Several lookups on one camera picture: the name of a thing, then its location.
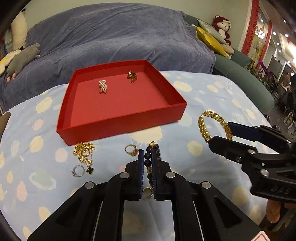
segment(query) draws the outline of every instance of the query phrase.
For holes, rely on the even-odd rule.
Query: polka dot tablecloth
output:
[[[198,129],[205,110],[219,113],[226,121],[248,126],[269,125],[242,90],[229,79],[202,73],[162,72],[188,105],[176,123],[92,141],[95,145],[92,176],[73,177],[79,162],[56,133],[56,123],[67,85],[56,86],[15,107],[0,145],[0,209],[21,240],[50,216],[87,181],[103,183],[134,161],[124,152],[127,144],[145,149],[149,142],[160,146],[162,159],[188,181],[210,181],[227,198],[260,223],[266,200],[252,196],[251,183],[240,164],[212,153]],[[205,118],[212,136],[225,137],[222,127]],[[272,153],[260,143],[234,138]],[[148,186],[147,175],[144,185]],[[152,199],[125,202],[122,240],[174,240],[170,201]]]

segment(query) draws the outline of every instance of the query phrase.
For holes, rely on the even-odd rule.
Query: red tray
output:
[[[132,84],[129,71],[137,74]],[[99,80],[107,92],[99,94]],[[65,93],[57,132],[67,145],[143,130],[181,119],[187,102],[146,60],[76,70]]]

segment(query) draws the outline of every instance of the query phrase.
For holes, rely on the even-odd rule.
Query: green sofa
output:
[[[197,18],[185,15],[184,19],[187,23],[199,26]],[[234,49],[234,55],[231,59],[221,55],[216,55],[216,63],[214,65],[213,74],[222,75],[236,83],[250,100],[263,113],[267,113],[274,106],[274,99],[264,85],[245,67],[251,62],[251,59],[245,54]]]

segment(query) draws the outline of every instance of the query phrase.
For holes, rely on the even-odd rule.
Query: blue blanket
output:
[[[183,16],[153,5],[107,3],[77,7],[36,24],[26,46],[40,43],[41,57],[9,83],[1,76],[4,109],[66,84],[76,69],[96,64],[147,59],[160,71],[212,73],[214,54]]]

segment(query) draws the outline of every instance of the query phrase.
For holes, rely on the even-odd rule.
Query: yellow pillow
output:
[[[207,31],[203,30],[201,27],[196,27],[196,31],[198,36],[203,40],[203,42],[211,49],[213,49],[216,53],[227,58],[227,54],[221,44],[215,39],[212,35],[210,35]]]

